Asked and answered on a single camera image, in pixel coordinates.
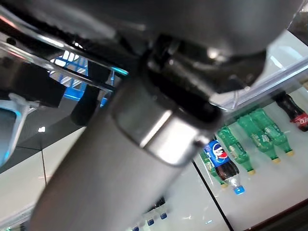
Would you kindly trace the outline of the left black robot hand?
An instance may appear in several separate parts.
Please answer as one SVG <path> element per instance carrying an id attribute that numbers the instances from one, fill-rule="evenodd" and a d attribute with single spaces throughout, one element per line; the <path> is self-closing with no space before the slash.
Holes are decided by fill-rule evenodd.
<path id="1" fill-rule="evenodd" d="M 0 99 L 9 100 L 13 93 L 29 102 L 57 108 L 63 97 L 69 96 L 72 100 L 79 100 L 77 112 L 84 119 L 92 116 L 96 107 L 100 90 L 86 86 L 84 93 L 77 94 L 57 80 L 50 77 L 48 71 L 35 64 L 21 62 L 9 57 L 0 59 Z"/>

